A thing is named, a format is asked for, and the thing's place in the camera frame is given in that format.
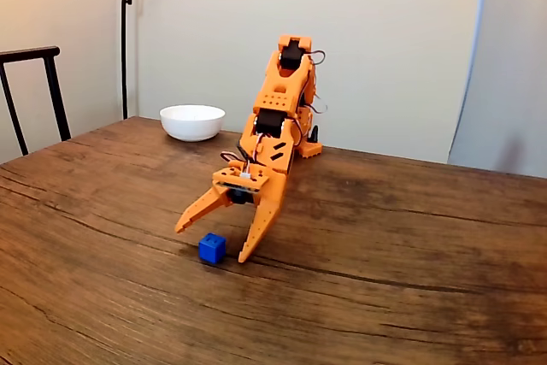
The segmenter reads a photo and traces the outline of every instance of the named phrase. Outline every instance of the chair backrest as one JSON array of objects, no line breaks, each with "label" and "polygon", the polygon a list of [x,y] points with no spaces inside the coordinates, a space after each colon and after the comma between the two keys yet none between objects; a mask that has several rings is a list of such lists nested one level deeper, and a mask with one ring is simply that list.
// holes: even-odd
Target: chair backrest
[{"label": "chair backrest", "polygon": [[17,136],[17,141],[19,142],[23,156],[28,154],[28,149],[26,148],[25,138],[23,137],[23,131],[21,130],[17,113],[15,112],[14,101],[11,97],[11,91],[9,90],[8,76],[6,75],[4,64],[23,62],[25,60],[44,59],[45,73],[50,87],[51,103],[53,104],[53,110],[55,111],[59,135],[61,136],[61,140],[64,141],[70,138],[70,130],[68,129],[67,115],[64,106],[62,105],[61,87],[59,86],[59,79],[57,78],[57,71],[55,69],[55,56],[59,56],[59,53],[61,53],[61,50],[56,46],[0,52],[0,80],[2,81],[3,94],[6,96],[9,115],[11,116],[11,122],[14,125],[15,135]]}]

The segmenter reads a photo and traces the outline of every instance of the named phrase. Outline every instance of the black wheel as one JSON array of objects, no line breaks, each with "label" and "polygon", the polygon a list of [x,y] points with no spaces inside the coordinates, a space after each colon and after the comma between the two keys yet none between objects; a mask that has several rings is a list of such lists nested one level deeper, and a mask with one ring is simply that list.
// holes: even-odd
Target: black wheel
[{"label": "black wheel", "polygon": [[308,137],[310,143],[317,143],[319,141],[319,127],[314,126],[311,130],[311,134]]}]

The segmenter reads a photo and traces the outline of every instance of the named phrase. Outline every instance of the white bowl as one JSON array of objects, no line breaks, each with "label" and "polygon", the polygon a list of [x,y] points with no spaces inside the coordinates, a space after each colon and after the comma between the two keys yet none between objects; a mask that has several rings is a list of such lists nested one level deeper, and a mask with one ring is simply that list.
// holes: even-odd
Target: white bowl
[{"label": "white bowl", "polygon": [[163,130],[182,141],[202,141],[216,136],[225,115],[223,109],[190,104],[160,110]]}]

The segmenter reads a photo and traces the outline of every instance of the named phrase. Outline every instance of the orange claw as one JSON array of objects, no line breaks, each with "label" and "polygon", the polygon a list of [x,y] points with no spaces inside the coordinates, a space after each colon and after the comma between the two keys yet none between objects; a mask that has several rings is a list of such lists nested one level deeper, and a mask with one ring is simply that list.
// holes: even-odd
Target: orange claw
[{"label": "orange claw", "polygon": [[189,227],[192,222],[199,220],[204,215],[218,209],[221,205],[226,207],[232,205],[226,196],[227,191],[228,189],[226,187],[213,185],[212,188],[185,210],[184,214],[179,218],[179,222],[177,222],[174,231],[176,233],[181,233],[185,228]]},{"label": "orange claw", "polygon": [[232,160],[213,174],[213,187],[180,217],[177,233],[221,205],[253,203],[255,219],[239,253],[244,262],[275,222],[295,152],[308,158],[321,153],[317,131],[311,133],[315,65],[311,38],[282,36],[272,54],[266,79],[239,140],[245,161]]}]

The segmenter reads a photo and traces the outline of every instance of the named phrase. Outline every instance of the white wall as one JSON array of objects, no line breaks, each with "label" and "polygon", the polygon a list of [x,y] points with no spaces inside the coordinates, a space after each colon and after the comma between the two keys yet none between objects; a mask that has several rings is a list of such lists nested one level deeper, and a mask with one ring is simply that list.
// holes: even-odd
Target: white wall
[{"label": "white wall", "polygon": [[[73,135],[121,118],[119,0],[0,0],[0,50],[57,45],[57,73]],[[29,150],[59,141],[41,61],[6,65]],[[0,163],[20,156],[0,94]]]},{"label": "white wall", "polygon": [[450,163],[547,177],[547,0],[485,0]]},{"label": "white wall", "polygon": [[477,1],[139,0],[139,112],[213,104],[240,131],[279,35],[302,34],[327,52],[322,142],[445,162]]}]

